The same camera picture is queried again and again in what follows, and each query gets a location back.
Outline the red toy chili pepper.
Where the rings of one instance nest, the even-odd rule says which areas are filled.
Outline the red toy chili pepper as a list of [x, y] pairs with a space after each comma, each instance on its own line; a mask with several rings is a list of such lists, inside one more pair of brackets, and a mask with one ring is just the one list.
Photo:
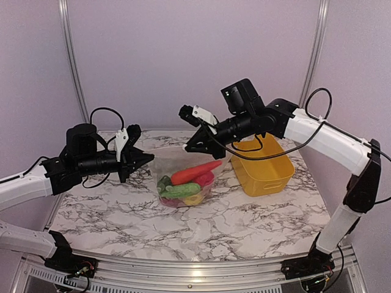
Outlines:
[[194, 178], [207, 173], [209, 171], [214, 170], [222, 164], [222, 161], [211, 161], [205, 164], [201, 164], [195, 167], [187, 168], [184, 170], [180, 170], [174, 173], [170, 178], [171, 182], [174, 186], [186, 184], [192, 181]]

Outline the red toy tomato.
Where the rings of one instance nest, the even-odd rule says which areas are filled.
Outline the red toy tomato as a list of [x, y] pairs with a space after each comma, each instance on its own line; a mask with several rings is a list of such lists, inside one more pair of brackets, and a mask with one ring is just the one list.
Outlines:
[[194, 178], [193, 182], [198, 184], [201, 188], [204, 188], [214, 182], [214, 174], [213, 172], [204, 173]]

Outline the clear zip top bag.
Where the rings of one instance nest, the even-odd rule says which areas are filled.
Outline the clear zip top bag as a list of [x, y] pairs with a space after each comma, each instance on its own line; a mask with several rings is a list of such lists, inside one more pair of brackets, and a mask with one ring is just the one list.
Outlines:
[[202, 204], [223, 172], [231, 156], [214, 159], [210, 154], [188, 153], [184, 146], [150, 150], [148, 166], [155, 182], [158, 200], [171, 208]]

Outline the dark green toy broccoli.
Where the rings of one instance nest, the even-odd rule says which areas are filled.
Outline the dark green toy broccoli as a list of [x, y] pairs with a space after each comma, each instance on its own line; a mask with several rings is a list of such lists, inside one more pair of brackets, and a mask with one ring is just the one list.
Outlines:
[[156, 185], [157, 191], [159, 194], [162, 194], [164, 191], [167, 191], [167, 188], [171, 189], [173, 186], [171, 178], [167, 175], [164, 175]]

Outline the green toy cucumber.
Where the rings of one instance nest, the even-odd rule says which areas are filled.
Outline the green toy cucumber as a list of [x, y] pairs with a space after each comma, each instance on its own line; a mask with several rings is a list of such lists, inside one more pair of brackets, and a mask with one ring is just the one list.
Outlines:
[[199, 193], [201, 189], [201, 186], [197, 183], [167, 186], [166, 189], [160, 193], [160, 196], [168, 199], [184, 198]]

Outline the yellow toy pepper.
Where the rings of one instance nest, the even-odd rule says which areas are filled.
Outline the yellow toy pepper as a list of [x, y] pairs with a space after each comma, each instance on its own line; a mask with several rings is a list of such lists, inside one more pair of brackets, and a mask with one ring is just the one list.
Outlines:
[[203, 201], [204, 197], [202, 195], [193, 195], [183, 199], [184, 204], [187, 206], [195, 206], [200, 204]]

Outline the red toy apple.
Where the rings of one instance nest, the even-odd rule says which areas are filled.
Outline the red toy apple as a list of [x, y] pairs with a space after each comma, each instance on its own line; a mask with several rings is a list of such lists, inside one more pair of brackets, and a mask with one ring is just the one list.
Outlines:
[[184, 206], [184, 203], [176, 198], [174, 199], [160, 198], [159, 200], [163, 205], [171, 208], [180, 208]]

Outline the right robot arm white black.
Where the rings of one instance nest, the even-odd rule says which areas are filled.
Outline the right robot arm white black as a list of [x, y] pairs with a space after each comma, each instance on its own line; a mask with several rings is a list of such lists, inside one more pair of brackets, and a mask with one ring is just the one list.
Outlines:
[[376, 204], [381, 175], [380, 144], [377, 140], [354, 137], [282, 98], [267, 106], [256, 98], [233, 114], [232, 118], [218, 122], [211, 112], [199, 106], [182, 106], [180, 118], [198, 128], [186, 143], [185, 151], [222, 159], [230, 151], [228, 144], [253, 134], [271, 134], [296, 142], [298, 148], [308, 146], [350, 171], [343, 202], [303, 259], [303, 269], [316, 273], [338, 243], [355, 228], [362, 214]]

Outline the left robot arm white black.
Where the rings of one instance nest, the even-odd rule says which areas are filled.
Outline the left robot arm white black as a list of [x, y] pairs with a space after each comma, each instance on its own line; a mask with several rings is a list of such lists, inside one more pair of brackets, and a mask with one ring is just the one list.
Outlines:
[[[41, 157], [26, 171], [1, 180], [1, 210], [56, 196], [82, 183], [84, 177], [117, 173], [121, 183], [154, 159], [134, 145], [141, 136], [139, 125], [119, 130], [115, 148], [98, 135], [97, 127], [83, 123], [67, 130], [66, 145], [58, 157]], [[1, 248], [41, 256], [47, 266], [71, 272], [78, 257], [56, 231], [34, 231], [1, 222]]]

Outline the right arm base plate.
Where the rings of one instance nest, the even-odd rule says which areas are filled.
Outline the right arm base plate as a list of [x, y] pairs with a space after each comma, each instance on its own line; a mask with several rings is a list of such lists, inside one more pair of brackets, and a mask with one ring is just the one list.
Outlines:
[[287, 280], [292, 280], [331, 271], [334, 268], [335, 264], [330, 259], [326, 262], [319, 262], [308, 257], [301, 257], [282, 261], [280, 270]]

